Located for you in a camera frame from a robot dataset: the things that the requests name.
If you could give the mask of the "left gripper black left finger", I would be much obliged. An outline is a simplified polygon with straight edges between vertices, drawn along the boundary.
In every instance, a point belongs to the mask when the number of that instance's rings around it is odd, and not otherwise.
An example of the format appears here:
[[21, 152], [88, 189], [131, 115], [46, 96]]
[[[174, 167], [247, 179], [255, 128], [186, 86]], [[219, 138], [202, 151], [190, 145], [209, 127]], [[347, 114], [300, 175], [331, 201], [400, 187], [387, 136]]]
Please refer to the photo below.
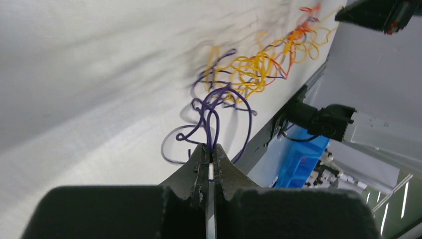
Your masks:
[[61, 186], [38, 203], [24, 239], [205, 239], [209, 160], [199, 144], [158, 185]]

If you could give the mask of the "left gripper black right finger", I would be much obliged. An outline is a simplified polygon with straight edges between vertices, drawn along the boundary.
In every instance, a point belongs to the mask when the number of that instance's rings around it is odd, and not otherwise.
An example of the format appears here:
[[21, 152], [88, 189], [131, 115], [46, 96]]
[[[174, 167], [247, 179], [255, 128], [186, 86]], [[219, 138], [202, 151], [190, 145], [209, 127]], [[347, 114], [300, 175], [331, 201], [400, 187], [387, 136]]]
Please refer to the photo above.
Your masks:
[[345, 189], [260, 187], [218, 145], [212, 154], [218, 239], [379, 239], [371, 210]]

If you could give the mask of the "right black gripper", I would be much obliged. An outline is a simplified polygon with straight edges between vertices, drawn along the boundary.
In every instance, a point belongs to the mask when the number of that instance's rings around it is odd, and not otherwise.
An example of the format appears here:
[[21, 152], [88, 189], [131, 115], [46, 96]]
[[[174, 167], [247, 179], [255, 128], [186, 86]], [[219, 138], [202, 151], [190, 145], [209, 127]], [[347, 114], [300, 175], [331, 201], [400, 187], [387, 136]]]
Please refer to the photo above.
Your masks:
[[334, 20], [392, 35], [403, 30], [413, 16], [421, 15], [422, 0], [354, 0]]

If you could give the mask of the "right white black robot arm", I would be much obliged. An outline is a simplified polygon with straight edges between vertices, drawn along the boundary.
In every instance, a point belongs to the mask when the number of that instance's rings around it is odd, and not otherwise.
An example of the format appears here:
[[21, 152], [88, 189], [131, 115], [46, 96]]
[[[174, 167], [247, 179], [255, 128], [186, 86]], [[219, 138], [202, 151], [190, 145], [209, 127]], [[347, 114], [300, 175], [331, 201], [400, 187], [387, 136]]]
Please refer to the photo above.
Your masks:
[[[406, 27], [411, 17], [422, 14], [420, 0], [358, 0], [340, 8], [337, 22], [351, 23], [392, 35]], [[422, 174], [422, 129], [387, 122], [348, 106], [332, 104], [317, 109], [303, 103], [298, 91], [283, 106], [283, 121], [325, 136], [362, 153], [404, 169]]]

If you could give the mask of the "blue plastic bin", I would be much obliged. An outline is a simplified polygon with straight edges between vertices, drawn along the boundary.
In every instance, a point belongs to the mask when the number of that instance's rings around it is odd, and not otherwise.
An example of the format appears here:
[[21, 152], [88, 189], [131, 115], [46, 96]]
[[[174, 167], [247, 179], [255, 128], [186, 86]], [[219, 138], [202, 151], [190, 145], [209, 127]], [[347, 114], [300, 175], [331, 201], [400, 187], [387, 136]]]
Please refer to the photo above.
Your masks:
[[274, 187], [302, 188], [326, 150], [330, 139], [318, 136], [308, 142], [293, 142], [282, 160]]

